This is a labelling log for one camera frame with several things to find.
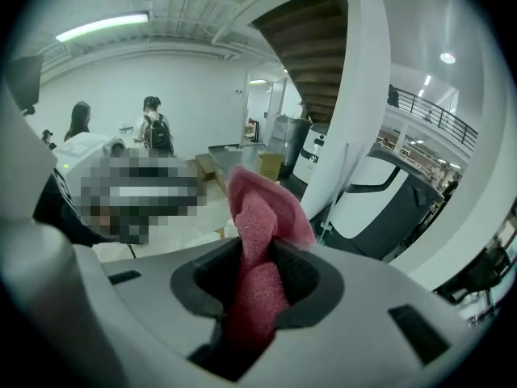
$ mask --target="person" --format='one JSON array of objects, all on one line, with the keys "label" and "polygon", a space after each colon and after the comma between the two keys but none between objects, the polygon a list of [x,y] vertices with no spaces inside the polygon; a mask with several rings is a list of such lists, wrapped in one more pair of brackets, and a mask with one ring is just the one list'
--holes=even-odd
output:
[{"label": "person", "polygon": [[167,118],[158,112],[162,104],[157,96],[144,99],[144,112],[133,130],[133,140],[150,150],[162,150],[174,154],[171,142],[170,126]]},{"label": "person", "polygon": [[398,108],[398,92],[392,84],[389,84],[388,89],[388,105]]},{"label": "person", "polygon": [[65,135],[65,141],[71,137],[75,137],[78,133],[88,133],[88,124],[90,123],[90,105],[86,102],[77,102],[72,109],[72,120],[70,129]]},{"label": "person", "polygon": [[49,146],[50,145],[50,138],[52,137],[53,133],[51,133],[48,129],[45,129],[43,131],[43,134],[41,135],[41,141],[43,141],[43,143],[46,145],[46,146]]},{"label": "person", "polygon": [[423,117],[423,120],[427,121],[427,122],[431,122],[431,115],[432,115],[433,111],[432,109],[429,109],[429,111],[427,111],[427,115],[425,115]]},{"label": "person", "polygon": [[443,178],[445,178],[445,164],[442,164],[439,167],[435,167],[435,169],[431,172],[431,181],[435,188],[441,188]]},{"label": "person", "polygon": [[458,183],[460,182],[461,175],[458,172],[455,172],[452,175],[452,181],[447,185],[447,187],[443,190],[443,198],[445,201],[449,201],[452,197],[452,194],[458,187]]}]

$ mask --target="black backpack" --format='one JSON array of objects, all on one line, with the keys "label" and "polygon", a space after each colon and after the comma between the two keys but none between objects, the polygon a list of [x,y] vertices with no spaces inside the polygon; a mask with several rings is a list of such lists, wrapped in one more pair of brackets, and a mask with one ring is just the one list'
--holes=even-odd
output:
[{"label": "black backpack", "polygon": [[147,129],[144,132],[144,142],[150,150],[167,150],[171,153],[172,145],[170,144],[170,132],[167,125],[163,122],[163,115],[160,114],[157,120],[151,120],[144,115],[147,121]]}]

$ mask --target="ceiling light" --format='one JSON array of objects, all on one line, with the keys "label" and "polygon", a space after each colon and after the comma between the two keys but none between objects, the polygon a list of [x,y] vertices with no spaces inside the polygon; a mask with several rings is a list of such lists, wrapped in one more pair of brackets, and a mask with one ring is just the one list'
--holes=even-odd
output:
[{"label": "ceiling light", "polygon": [[439,58],[442,62],[445,62],[448,65],[452,65],[456,61],[456,58],[450,53],[442,53],[441,55],[439,55]]},{"label": "ceiling light", "polygon": [[98,22],[84,24],[83,26],[79,26],[75,29],[68,30],[67,32],[57,35],[56,39],[64,43],[78,36],[85,35],[86,33],[106,29],[108,27],[122,26],[125,24],[147,23],[148,21],[149,16],[147,15],[147,13],[111,17],[110,19],[99,20]]}]

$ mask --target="wooden stair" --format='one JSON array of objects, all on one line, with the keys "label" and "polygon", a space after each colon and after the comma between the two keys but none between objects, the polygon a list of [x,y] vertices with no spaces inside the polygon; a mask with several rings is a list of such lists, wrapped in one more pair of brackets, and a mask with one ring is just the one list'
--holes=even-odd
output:
[{"label": "wooden stair", "polygon": [[256,19],[314,123],[334,113],[347,47],[347,0],[292,0]]}]

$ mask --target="white floor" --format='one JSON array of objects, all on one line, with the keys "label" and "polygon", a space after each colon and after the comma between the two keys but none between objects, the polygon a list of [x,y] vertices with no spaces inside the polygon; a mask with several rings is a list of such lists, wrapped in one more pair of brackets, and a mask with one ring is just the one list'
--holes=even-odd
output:
[{"label": "white floor", "polygon": [[[209,181],[206,205],[194,209],[190,216],[160,217],[158,226],[149,227],[149,243],[133,244],[132,249],[138,258],[193,247],[200,240],[215,237],[211,233],[224,227],[230,218],[228,199],[215,180]],[[101,243],[93,248],[101,262],[132,258],[128,246],[119,242]]]}]

